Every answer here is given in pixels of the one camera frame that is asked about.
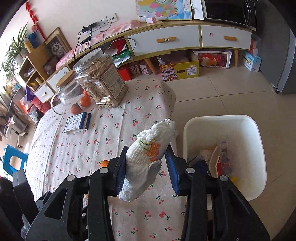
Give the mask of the yellow snack bag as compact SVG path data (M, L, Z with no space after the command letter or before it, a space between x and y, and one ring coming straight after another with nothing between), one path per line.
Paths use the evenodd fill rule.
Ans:
M230 180L236 186L239 179L238 179L238 177L231 177Z

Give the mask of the dark blue carton box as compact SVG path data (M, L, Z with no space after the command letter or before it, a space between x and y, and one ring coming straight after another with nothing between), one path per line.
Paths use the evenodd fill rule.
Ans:
M193 160L189 163L189 167L194 168L196 171L199 171L204 176L212 177L209 167L205 160Z

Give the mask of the white plastic trash bin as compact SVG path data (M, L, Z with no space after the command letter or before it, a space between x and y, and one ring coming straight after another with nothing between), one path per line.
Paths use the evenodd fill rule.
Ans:
M199 151L212 151L221 140L227 142L237 188L248 201L259 197L265 189L267 171L260 132L251 117L218 115L189 120L183 131L183 157L189 161Z

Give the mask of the blue plastic stool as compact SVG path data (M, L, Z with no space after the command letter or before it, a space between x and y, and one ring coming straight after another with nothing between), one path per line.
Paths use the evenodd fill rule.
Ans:
M3 170L10 176L13 173L25 168L28 161L28 153L24 153L10 145L4 147Z

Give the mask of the red white snack wrapper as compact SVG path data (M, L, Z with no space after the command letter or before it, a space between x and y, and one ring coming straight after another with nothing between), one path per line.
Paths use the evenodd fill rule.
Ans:
M231 149L227 138L222 137L217 142L217 146L210 157L209 170L214 178L218 178L221 175L231 176Z

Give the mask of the small blue white box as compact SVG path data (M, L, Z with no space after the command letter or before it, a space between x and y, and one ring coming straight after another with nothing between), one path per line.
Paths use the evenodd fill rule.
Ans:
M69 134L88 130L91 118L92 114L87 112L68 117L64 127L64 133Z

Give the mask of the cherry print tablecloth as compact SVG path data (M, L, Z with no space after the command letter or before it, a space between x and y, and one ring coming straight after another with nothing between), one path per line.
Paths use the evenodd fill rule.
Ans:
M89 129L65 133L68 118L62 107L49 110L41 118L29 150L26 177L34 198L53 192L70 174L88 176L101 162L118 157L137 134L169 118L176 95L165 82L154 79L131 80L118 107L93 105ZM116 240L180 240L185 198L171 187L168 168L162 162L155 182L133 202L117 197L108 200Z

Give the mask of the orange mandarin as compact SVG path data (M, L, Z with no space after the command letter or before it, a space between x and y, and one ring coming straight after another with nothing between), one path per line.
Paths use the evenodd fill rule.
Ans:
M80 114L82 112L82 109L81 107L79 106L79 104L75 103L75 104L72 104L71 108L70 108L70 112L73 114L73 115L76 115L76 114Z
M81 99L80 99L80 105L83 108L90 107L92 105L92 100L91 100L90 96L85 95L85 96L81 97Z

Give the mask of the yellow cardboard box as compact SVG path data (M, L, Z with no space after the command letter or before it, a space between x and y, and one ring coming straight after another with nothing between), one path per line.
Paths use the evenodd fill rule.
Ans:
M194 78L199 76L199 61L190 61L187 57L183 59L157 57L162 79L164 82Z

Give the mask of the glass teapot with bamboo lid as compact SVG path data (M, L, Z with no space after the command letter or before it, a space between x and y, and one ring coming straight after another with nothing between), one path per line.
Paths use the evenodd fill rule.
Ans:
M79 104L79 98L84 91L81 85L75 80L75 71L71 70L64 75L57 82L56 87L58 91L50 101L53 112L58 115L70 113L72 104Z

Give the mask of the clear jar of biscuit sticks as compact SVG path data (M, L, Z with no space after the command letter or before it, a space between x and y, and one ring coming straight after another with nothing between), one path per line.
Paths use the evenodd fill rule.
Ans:
M125 97L128 87L121 79L109 54L102 49L91 51L73 66L75 80L102 108L115 108Z

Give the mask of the white box with orange picture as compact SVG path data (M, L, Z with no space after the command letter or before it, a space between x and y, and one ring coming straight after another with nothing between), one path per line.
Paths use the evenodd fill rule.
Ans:
M199 61L199 66L203 68L230 68L232 52L230 50L223 51L192 51L192 58Z

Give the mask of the wooden white tv cabinet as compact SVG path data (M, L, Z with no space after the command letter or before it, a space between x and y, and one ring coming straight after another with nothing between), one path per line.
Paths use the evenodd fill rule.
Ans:
M132 56L130 62L134 62L179 50L249 50L251 36L252 31L246 28L200 20L158 21L153 24L140 24L133 20L130 28L114 34L105 33L90 47L82 45L70 51L68 61L63 61L60 68L71 69L88 52L97 48L107 50L111 43L120 39L125 40Z

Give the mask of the light blue carton box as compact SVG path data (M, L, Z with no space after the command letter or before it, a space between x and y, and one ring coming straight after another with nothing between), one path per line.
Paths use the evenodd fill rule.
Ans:
M262 59L253 55L247 51L239 51L239 61L250 71L250 72L258 72Z

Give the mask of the wooden shelf unit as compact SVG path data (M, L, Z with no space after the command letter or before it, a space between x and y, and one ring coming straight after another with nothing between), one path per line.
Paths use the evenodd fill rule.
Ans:
M49 78L45 66L50 63L53 55L45 43L30 52L24 59L20 70L20 77L33 93Z

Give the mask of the pink lace cloth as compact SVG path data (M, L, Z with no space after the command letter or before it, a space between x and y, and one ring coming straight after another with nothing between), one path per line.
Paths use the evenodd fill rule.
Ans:
M102 42L103 40L106 40L108 38L111 38L115 35L124 33L129 30L136 29L140 26L140 23L137 20L131 20L129 23L120 24L115 27L111 27L110 29L104 31L103 33L99 33L95 35L94 37L91 37L90 39L90 47L93 47L94 45ZM56 69L59 69L61 66L68 63L70 60L77 57L78 54L82 53L88 48L88 44L78 44L77 47L70 50L68 53L65 54L64 57L62 57L59 62L56 64Z

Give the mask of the framed cat picture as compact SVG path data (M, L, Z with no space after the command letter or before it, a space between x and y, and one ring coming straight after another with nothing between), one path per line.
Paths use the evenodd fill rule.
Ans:
M55 28L45 41L47 51L61 60L70 50L71 47L63 35L60 27Z

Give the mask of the grey refrigerator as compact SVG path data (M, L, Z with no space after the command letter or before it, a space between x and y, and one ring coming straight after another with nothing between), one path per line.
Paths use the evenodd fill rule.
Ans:
M295 34L270 1L259 1L260 71L277 93L295 93Z

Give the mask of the green potted plant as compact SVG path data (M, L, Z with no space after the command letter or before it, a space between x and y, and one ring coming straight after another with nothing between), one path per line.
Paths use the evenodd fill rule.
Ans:
M4 61L1 63L1 69L7 79L11 79L16 71L16 57L25 49L24 38L28 31L28 24L25 24L18 32L17 37L12 37L8 51L4 55Z

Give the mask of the black microwave oven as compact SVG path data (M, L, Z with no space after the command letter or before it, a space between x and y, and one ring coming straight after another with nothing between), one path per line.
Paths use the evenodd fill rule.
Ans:
M256 31L256 1L206 0L201 1L204 18L229 22Z

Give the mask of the red hanging decoration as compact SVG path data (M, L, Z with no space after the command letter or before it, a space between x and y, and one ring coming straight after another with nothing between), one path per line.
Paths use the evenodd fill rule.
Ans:
M43 33L40 25L39 25L39 19L37 18L37 16L34 14L34 11L31 8L30 2L26 1L25 3L25 8L26 11L29 13L30 15L30 19L33 21L34 27L33 27L33 31L38 30L41 34L41 36L43 37L44 40L47 40L47 37L45 36L45 34Z

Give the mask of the white wall socket strip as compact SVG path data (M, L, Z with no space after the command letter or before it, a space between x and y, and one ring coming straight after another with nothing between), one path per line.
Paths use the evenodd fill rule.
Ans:
M89 28L90 29L99 29L99 28L105 27L107 25L110 25L111 23L114 23L116 21L118 21L118 18L117 18L117 14L114 13L114 14L105 16L103 18L100 18L98 21L92 23L89 26Z

